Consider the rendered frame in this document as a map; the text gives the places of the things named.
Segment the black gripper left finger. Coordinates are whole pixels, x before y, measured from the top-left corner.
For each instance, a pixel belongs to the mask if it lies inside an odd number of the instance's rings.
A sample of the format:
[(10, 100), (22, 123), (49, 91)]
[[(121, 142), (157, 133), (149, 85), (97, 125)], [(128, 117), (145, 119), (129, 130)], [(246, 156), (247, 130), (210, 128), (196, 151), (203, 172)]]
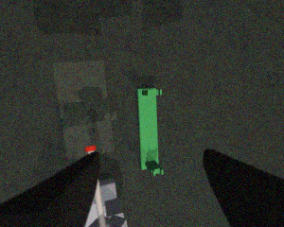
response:
[(99, 153), (91, 152), (0, 203), (0, 227), (85, 227), (99, 170)]

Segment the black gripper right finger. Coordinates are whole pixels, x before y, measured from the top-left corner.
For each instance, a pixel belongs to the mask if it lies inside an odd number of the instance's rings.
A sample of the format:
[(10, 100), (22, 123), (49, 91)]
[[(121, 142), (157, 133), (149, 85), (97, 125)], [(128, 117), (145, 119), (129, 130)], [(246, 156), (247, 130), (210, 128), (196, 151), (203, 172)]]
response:
[(284, 180), (204, 150), (204, 170), (230, 227), (284, 227)]

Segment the white pin with red cap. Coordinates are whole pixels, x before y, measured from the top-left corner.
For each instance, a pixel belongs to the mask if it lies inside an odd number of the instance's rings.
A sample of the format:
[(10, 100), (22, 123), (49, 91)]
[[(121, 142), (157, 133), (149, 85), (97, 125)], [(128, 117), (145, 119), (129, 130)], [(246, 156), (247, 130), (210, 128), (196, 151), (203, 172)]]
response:
[[(91, 152), (94, 152), (94, 150), (96, 150), (96, 145), (85, 147), (84, 150), (85, 152), (88, 152), (88, 154)], [(103, 206), (102, 206), (102, 199), (101, 199), (101, 194), (100, 194), (100, 189), (99, 189), (99, 182), (98, 182), (96, 193), (95, 193), (95, 201), (96, 201), (99, 225), (100, 227), (106, 227)]]

